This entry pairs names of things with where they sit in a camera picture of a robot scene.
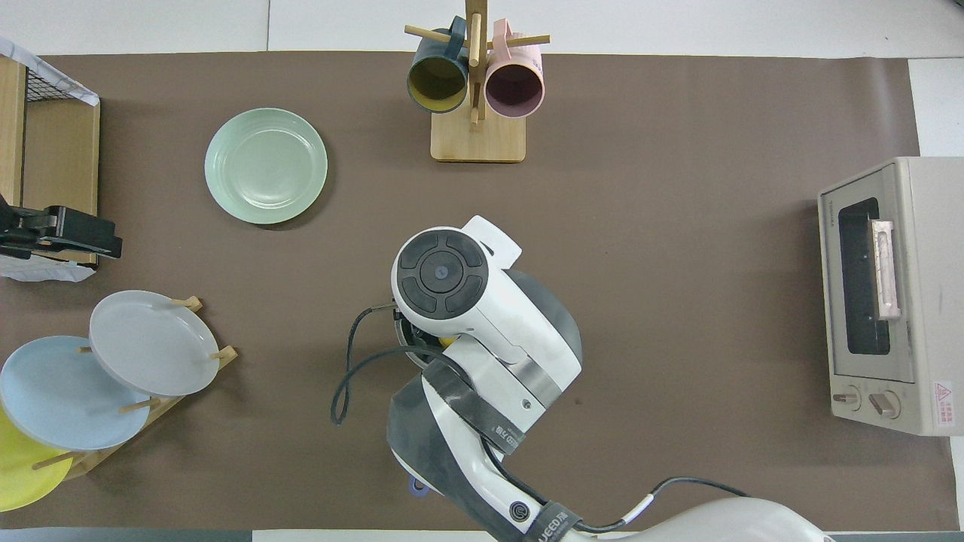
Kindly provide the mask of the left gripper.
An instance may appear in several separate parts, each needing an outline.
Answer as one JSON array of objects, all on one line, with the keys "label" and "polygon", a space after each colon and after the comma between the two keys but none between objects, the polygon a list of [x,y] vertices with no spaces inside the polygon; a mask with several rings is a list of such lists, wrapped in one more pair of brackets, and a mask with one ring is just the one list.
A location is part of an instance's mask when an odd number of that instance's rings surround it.
[{"label": "left gripper", "polygon": [[49,206],[45,212],[21,209],[1,202],[1,254],[28,260],[38,249],[42,230],[52,229],[54,251],[85,251],[120,260],[123,240],[116,225],[86,212],[65,206]]}]

